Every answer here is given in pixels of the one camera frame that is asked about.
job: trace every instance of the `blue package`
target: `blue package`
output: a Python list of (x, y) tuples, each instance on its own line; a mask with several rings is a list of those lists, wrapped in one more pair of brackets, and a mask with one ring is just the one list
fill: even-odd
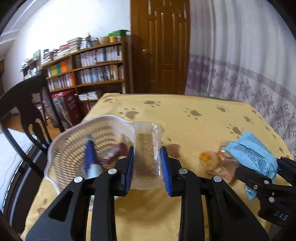
[[(271, 178), (274, 183), (278, 164), (272, 153), (251, 132), (244, 132), (242, 137), (235, 142), (230, 142), (225, 150), (240, 164), (258, 173)], [(256, 197), (257, 192), (246, 186), (248, 200)]]

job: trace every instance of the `white mat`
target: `white mat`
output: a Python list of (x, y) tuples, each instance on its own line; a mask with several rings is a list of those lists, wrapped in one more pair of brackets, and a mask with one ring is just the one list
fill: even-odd
[[(9, 129), (9, 132), (25, 153), (31, 149), (33, 143), (25, 133), (12, 129)], [(10, 183), (23, 159), (14, 150), (4, 133), (0, 134), (0, 153), (0, 209), (3, 212)]]

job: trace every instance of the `white curtain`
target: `white curtain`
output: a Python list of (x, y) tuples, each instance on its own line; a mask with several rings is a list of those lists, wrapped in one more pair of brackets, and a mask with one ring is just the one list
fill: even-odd
[(296, 41), (266, 0), (190, 0), (186, 95), (243, 101), (296, 158)]

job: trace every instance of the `table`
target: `table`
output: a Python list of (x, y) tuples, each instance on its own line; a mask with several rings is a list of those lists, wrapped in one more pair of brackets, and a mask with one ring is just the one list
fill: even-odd
[[(199, 165), (199, 153), (216, 150), (222, 141), (235, 141), (250, 131), (275, 157), (292, 158), (284, 141), (249, 104), (181, 95), (105, 94), (84, 120), (112, 114), (127, 120), (159, 123), (165, 129), (162, 145), (170, 156), (198, 176), (211, 178)], [(276, 184), (288, 185), (279, 175)], [(245, 202), (266, 231), (270, 223), (258, 217), (259, 200), (247, 201), (244, 183), (235, 180), (231, 187)], [(56, 198), (53, 186), (43, 180), (31, 206), (22, 234), (24, 239), (38, 217)], [(115, 202), (118, 240), (178, 240), (181, 198), (168, 197), (164, 189), (131, 190)], [(206, 240), (208, 223), (205, 220)], [(90, 225), (87, 227), (90, 239)]]

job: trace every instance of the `white wall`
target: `white wall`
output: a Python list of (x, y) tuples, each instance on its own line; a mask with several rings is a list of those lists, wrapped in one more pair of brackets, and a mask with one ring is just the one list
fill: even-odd
[(49, 0), (23, 26), (5, 56), (5, 90), (21, 81), (21, 65), (39, 49), (58, 49), (87, 33), (100, 37), (130, 30), (130, 15), (130, 0)]

